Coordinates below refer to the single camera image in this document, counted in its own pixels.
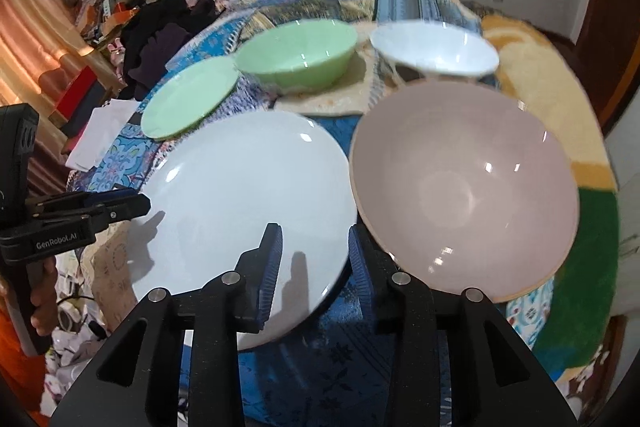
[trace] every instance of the wooden furniture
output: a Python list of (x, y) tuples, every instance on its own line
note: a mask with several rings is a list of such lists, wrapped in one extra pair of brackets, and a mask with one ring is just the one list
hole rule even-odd
[(113, 89), (103, 86), (92, 69), (86, 66), (65, 89), (49, 120), (65, 136), (73, 138), (89, 121), (94, 108), (113, 97)]
[(640, 84), (640, 0), (589, 0), (574, 54), (582, 68), (575, 73), (606, 134)]

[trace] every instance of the white bowl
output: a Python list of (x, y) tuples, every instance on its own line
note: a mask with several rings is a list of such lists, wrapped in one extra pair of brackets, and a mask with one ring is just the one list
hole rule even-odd
[(483, 76), (500, 63), (485, 39), (444, 22), (393, 22), (375, 29), (370, 40), (392, 66), (402, 64), (425, 74)]
[(290, 112), (244, 113), (196, 131), (142, 192), (151, 210), (133, 220), (127, 241), (138, 299), (156, 287), (172, 295), (202, 288), (257, 248), (268, 223), (282, 227), (271, 317), (257, 335), (238, 333), (239, 349), (306, 319), (348, 257), (356, 206), (347, 158), (327, 131)]

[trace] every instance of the handheld device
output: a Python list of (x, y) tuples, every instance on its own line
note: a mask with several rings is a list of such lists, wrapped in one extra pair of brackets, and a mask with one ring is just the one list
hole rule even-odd
[(49, 349), (31, 325), (31, 291), (47, 257), (85, 247), (111, 223), (148, 213), (146, 196), (132, 188), (70, 192), (28, 199), (27, 169), (39, 117), (28, 104), (0, 107), (0, 276), (8, 285), (7, 311), (25, 355)]

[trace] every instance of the person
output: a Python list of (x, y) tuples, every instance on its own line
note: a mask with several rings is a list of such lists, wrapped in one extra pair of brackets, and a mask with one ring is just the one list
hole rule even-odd
[[(58, 306), (56, 304), (56, 259), (50, 257), (44, 261), (45, 275), (40, 284), (31, 292), (31, 302), (36, 310), (31, 324), (39, 335), (50, 334), (58, 325)], [(0, 277), (0, 374), (14, 392), (20, 404), (40, 427), (46, 427), (49, 418), (40, 413), (40, 402), (44, 391), (46, 365), (44, 355), (27, 357), (20, 348), (20, 340), (9, 318), (5, 298), (8, 286)]]

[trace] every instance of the pink bowl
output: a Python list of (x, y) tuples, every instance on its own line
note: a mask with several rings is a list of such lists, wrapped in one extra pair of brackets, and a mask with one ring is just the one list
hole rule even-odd
[(431, 288), (513, 299), (549, 279), (573, 244), (569, 160), (520, 107), (484, 86), (420, 82), (356, 129), (351, 188), (362, 219)]

